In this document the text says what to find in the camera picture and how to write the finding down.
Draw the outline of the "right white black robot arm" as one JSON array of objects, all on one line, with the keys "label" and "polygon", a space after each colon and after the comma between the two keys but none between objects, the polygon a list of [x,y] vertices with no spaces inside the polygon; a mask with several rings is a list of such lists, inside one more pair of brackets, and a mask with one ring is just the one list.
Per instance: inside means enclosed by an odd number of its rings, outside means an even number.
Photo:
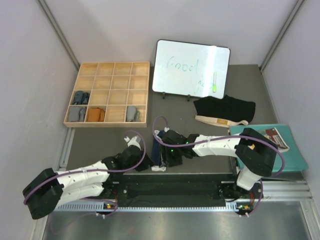
[{"label": "right white black robot arm", "polygon": [[185,137],[166,129],[159,139],[169,161],[182,157],[192,159],[206,156],[228,156],[238,158],[244,164],[232,186],[232,193],[245,198],[253,186],[263,177],[270,177],[278,153],[278,147],[271,140],[252,128],[229,136],[206,136],[190,134]]}]

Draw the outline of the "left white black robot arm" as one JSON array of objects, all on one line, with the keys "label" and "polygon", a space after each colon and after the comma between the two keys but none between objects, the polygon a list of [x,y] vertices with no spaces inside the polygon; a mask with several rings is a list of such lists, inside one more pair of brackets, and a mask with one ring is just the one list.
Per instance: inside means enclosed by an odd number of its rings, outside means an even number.
[{"label": "left white black robot arm", "polygon": [[59,206],[82,199],[108,199],[116,192],[115,182],[132,169],[141,172],[154,165],[137,146],[69,171],[43,170],[22,191],[32,219],[41,219]]}]

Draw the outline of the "navy blue white underwear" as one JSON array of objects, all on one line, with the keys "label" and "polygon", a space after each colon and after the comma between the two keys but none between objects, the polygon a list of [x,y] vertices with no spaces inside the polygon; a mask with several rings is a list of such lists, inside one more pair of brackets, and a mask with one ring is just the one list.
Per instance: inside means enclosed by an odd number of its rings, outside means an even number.
[{"label": "navy blue white underwear", "polygon": [[160,141],[165,134],[164,130],[155,130],[154,131],[155,137],[153,137],[152,143],[152,152],[151,152],[151,160],[154,163],[154,166],[151,167],[151,170],[154,172],[165,172],[166,171],[166,164],[162,160],[161,156],[161,144],[157,141]]}]

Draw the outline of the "grey underwear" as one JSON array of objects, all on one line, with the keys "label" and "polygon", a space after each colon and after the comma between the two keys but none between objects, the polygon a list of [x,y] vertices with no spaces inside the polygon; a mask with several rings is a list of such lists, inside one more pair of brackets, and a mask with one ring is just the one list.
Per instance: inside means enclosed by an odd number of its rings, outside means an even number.
[{"label": "grey underwear", "polygon": [[139,122],[140,121],[140,111],[137,107],[129,105],[126,111],[126,121],[127,122]]}]

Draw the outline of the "black underwear beige waistband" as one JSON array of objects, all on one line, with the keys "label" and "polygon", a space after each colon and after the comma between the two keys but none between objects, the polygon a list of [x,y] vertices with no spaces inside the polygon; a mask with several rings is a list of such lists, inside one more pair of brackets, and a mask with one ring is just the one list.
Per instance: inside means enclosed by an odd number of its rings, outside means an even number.
[{"label": "black underwear beige waistband", "polygon": [[247,126],[254,118],[256,103],[225,95],[222,99],[202,97],[193,102],[199,122],[217,127]]}]

